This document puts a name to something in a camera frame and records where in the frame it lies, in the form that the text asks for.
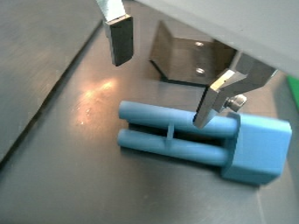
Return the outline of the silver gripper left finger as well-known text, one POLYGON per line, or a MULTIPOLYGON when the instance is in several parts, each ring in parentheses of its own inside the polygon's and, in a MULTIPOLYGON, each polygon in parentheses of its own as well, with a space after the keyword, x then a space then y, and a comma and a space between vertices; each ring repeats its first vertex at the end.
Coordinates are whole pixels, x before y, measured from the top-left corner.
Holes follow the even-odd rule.
POLYGON ((96 0, 104 16, 112 64, 119 67, 133 56, 133 18, 127 14, 121 0, 96 0))

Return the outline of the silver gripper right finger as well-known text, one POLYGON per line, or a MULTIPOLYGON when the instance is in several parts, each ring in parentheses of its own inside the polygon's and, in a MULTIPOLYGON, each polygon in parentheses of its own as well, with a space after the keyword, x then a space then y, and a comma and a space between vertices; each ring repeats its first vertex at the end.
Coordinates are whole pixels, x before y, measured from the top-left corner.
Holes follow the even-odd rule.
POLYGON ((261 88, 275 73, 273 67, 243 52, 237 52, 229 68, 205 87, 192 118, 193 125, 203 128, 224 108, 237 112, 247 101, 243 94, 261 88))

